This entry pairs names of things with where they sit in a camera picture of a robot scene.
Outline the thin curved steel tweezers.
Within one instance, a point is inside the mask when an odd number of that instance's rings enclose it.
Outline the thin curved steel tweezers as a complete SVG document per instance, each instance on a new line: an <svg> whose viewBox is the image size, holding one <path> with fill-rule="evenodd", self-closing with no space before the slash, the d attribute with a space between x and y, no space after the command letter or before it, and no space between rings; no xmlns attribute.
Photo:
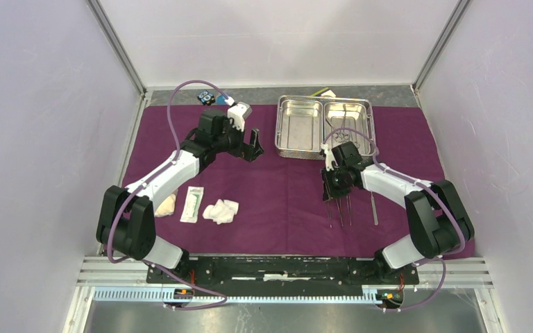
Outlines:
<svg viewBox="0 0 533 333"><path fill-rule="evenodd" d="M351 205L351 199L350 196L346 197L346 205L347 205L347 211L348 211L348 220L349 225L352 226L353 224L353 218L352 218L352 205Z"/></svg>

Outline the steel needle holder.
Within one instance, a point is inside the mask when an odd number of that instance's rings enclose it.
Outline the steel needle holder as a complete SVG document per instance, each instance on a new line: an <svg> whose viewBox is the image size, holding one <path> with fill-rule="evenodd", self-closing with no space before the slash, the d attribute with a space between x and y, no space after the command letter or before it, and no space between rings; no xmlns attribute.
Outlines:
<svg viewBox="0 0 533 333"><path fill-rule="evenodd" d="M343 218L343 212L342 212L342 202L341 202L341 199L340 199L340 198L337 198L337 199L335 200L335 202L336 202L337 209L338 209L339 223L340 223L340 226L343 227L343 226L344 226L344 218Z"/></svg>

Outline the steel forceps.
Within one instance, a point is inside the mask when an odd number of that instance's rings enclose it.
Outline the steel forceps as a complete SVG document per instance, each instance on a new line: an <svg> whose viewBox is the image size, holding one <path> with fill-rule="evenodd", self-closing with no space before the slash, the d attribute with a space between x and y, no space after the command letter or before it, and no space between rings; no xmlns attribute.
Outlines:
<svg viewBox="0 0 533 333"><path fill-rule="evenodd" d="M377 207L376 207L376 202L375 202L375 196L373 193L371 193L371 210L372 210L372 215L373 215L373 224L375 226L378 226L379 225L378 212L377 212Z"/></svg>

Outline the steel surgical scissors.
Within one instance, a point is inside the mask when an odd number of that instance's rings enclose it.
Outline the steel surgical scissors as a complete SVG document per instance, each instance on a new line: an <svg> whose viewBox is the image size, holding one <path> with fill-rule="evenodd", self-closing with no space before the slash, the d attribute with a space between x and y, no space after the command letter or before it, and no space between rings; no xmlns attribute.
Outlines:
<svg viewBox="0 0 533 333"><path fill-rule="evenodd" d="M329 120L329 118L325 118L326 123L330 127L330 132L332 133L332 141L337 142L338 144L342 144L346 142L350 136L348 136L344 131L338 130Z"/></svg>

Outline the metal mesh instrument tray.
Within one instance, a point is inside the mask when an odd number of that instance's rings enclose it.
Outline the metal mesh instrument tray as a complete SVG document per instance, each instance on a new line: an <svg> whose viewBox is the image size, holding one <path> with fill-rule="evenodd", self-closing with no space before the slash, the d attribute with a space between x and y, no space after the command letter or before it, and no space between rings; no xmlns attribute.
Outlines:
<svg viewBox="0 0 533 333"><path fill-rule="evenodd" d="M280 103L281 103L281 100L285 97L299 97L300 99L309 99L309 100L315 100L315 101L319 101L323 104L323 111L324 111L324 105L326 103L329 103L329 102L333 102L333 101L348 101L348 102L360 102L360 101L368 101L366 99L350 99L350 98L318 98L318 97L313 97L313 96L299 96L299 95L282 95L280 98L279 98L279 101L278 101L278 111L277 111L277 120L276 120L276 130L277 130L277 124L278 124L278 113L279 113L279 106L280 106ZM372 104L370 103L370 101L368 101L370 106L371 106L371 109L372 109L372 112L373 112L373 108L372 108ZM323 134L324 134L324 125L323 125L323 111L321 113L321 120L322 120L322 140L321 140L321 144L326 142L327 138L324 138L323 137ZM278 153L280 156L282 157L289 157L289 158L296 158L296 159L303 159L303 160L322 160L323 159L323 156L320 154L320 151L321 151L321 148L319 149L319 153L316 155L315 153L286 153L286 152L282 152L279 148L278 149Z"/></svg>

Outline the purple cloth wrap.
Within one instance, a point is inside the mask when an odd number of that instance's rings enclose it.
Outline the purple cloth wrap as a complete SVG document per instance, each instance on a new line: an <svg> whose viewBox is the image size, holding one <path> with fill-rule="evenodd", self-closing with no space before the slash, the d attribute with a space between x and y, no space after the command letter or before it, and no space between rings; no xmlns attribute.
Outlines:
<svg viewBox="0 0 533 333"><path fill-rule="evenodd" d="M124 186L146 176L175 150L166 109L151 106L143 111ZM280 157L274 139L276 105L252 109L246 125L259 129L264 154L253 162L218 154L206 170L179 188L175 213L155 219L159 237L190 253L372 257L409 233L405 210L378 194L374 194L379 220L375 226L371 193L359 189L350 194L352 226L343 200L344 226L332 202L330 228L322 201L324 161ZM421 109L377 106L373 118L380 162L413 178L445 178ZM218 199L238 202L233 222L218 225L200 217L196 223L181 223L189 186L204 188L200 212Z"/></svg>

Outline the white gauze wad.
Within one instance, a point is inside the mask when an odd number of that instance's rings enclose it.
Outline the white gauze wad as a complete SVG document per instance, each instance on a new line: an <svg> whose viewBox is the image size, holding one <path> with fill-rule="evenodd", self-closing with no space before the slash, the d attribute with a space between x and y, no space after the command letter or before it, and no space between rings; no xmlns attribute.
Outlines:
<svg viewBox="0 0 533 333"><path fill-rule="evenodd" d="M233 219L238 213L238 211L238 202L219 199L215 204L208 205L204 209L202 217L207 220L212 220L218 225L221 225L233 222Z"/></svg>

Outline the suture packet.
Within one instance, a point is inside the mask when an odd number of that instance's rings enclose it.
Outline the suture packet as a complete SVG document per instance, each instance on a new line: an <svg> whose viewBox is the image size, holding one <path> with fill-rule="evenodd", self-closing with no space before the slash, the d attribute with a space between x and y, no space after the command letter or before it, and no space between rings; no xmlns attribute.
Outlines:
<svg viewBox="0 0 533 333"><path fill-rule="evenodd" d="M203 200L203 187L188 187L185 196L185 203L180 217L181 223L196 223L198 221L198 212Z"/></svg>

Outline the steel hemostat clamp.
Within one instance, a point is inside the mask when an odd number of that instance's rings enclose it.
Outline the steel hemostat clamp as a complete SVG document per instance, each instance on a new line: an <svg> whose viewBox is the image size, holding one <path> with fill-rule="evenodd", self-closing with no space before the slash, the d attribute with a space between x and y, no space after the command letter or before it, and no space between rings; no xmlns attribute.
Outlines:
<svg viewBox="0 0 533 333"><path fill-rule="evenodd" d="M353 111L350 111L346 104L343 104L342 108L344 112L342 116L341 126L343 128L350 128L350 129L355 130L357 126L357 121L355 120L353 116ZM344 131L348 136L350 136L350 138L348 138L346 142L350 142L354 140L352 131L350 130L342 130L342 131Z"/></svg>

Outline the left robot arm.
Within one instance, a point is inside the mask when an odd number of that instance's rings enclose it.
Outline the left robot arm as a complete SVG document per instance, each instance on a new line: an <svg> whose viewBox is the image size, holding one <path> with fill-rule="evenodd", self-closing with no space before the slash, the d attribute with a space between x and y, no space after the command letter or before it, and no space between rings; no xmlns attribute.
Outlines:
<svg viewBox="0 0 533 333"><path fill-rule="evenodd" d="M186 252L157 235L154 213L218 154L228 153L248 162L263 154L257 128L252 129L250 141L244 142L245 121L251 112L251 106L245 103L236 103L225 112L204 110L197 127L167 160L127 187L109 187L103 195L96 229L96 240L107 253L117 250L128 258L162 266L172 282L185 281L190 274L190 264L183 259Z"/></svg>

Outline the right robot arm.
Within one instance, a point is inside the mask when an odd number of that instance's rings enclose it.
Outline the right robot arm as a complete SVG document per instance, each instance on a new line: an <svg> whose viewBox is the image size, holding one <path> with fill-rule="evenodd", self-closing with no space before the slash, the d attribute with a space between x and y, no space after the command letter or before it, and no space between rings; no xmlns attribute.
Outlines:
<svg viewBox="0 0 533 333"><path fill-rule="evenodd" d="M321 145L325 166L321 170L323 200L348 197L358 188L381 195L405 209L408 235L375 254L373 274L382 283L393 282L401 268L459 253L475 236L475 230L454 186L448 180L414 179L364 158L353 142L334 148Z"/></svg>

